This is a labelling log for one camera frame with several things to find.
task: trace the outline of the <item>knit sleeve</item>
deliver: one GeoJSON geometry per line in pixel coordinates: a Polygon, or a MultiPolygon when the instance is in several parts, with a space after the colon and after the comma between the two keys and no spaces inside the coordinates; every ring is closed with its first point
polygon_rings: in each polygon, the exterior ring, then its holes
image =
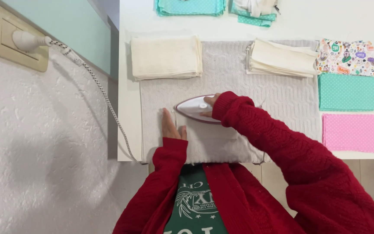
{"type": "Polygon", "coordinates": [[[281,168],[288,206],[307,233],[374,233],[374,201],[347,165],[318,141],[232,92],[219,96],[212,117],[246,136],[281,168]]]}
{"type": "Polygon", "coordinates": [[[163,138],[163,146],[153,156],[155,171],[147,177],[129,201],[116,223],[113,234],[140,234],[148,220],[178,183],[181,168],[187,159],[188,141],[163,138]]]}

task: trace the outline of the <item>electrical outlet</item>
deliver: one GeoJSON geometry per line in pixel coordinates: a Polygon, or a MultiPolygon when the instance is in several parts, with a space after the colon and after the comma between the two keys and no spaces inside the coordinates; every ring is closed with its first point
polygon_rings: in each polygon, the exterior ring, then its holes
{"type": "Polygon", "coordinates": [[[13,42],[13,32],[16,30],[27,31],[36,36],[44,36],[0,6],[0,57],[45,72],[49,61],[49,48],[40,46],[31,52],[19,50],[13,42]]]}

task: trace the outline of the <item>textured white wall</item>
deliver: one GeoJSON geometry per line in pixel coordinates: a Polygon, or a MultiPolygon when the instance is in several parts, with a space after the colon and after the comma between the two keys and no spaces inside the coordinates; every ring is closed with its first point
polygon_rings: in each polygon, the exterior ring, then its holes
{"type": "Polygon", "coordinates": [[[54,48],[45,73],[0,58],[0,234],[111,233],[147,169],[107,160],[107,135],[83,67],[54,48]]]}

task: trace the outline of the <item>white iron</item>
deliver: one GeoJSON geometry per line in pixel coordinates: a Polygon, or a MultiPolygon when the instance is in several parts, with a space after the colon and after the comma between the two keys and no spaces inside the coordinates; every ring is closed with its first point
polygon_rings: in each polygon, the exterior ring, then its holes
{"type": "Polygon", "coordinates": [[[210,117],[200,116],[201,112],[208,112],[208,111],[212,111],[213,109],[210,104],[205,102],[204,100],[205,97],[212,98],[214,97],[214,95],[204,95],[204,96],[190,98],[178,104],[177,106],[175,106],[175,109],[180,114],[190,119],[193,119],[193,120],[196,120],[202,123],[220,125],[221,122],[219,120],[215,120],[210,117]]]}

